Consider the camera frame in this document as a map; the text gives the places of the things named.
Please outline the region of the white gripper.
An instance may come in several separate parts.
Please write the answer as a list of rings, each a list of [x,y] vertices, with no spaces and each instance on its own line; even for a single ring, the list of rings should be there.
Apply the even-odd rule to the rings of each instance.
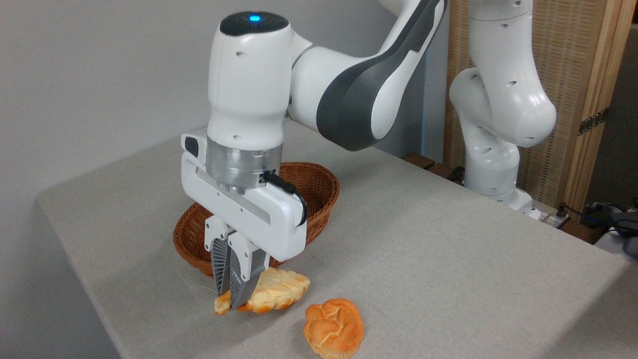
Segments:
[[[180,144],[183,189],[215,215],[205,221],[204,247],[210,253],[217,295],[231,291],[231,309],[237,310],[253,295],[269,255],[283,262],[305,249],[303,205],[297,195],[270,183],[243,194],[226,190],[205,170],[201,133],[182,134]],[[237,232],[230,234],[230,227]]]

